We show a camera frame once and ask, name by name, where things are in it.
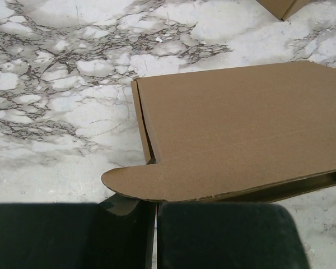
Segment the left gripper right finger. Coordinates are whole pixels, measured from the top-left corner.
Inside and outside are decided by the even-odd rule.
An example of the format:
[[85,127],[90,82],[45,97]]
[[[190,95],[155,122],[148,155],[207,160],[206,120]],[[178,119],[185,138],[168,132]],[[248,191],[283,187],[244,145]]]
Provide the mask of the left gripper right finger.
[[157,213],[157,268],[309,268],[290,213],[271,203],[169,202]]

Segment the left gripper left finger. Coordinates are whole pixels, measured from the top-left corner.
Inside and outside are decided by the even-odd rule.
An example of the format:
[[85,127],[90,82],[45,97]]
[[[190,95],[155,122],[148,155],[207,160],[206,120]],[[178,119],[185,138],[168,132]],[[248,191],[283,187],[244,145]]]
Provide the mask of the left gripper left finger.
[[156,205],[0,203],[0,268],[150,268]]

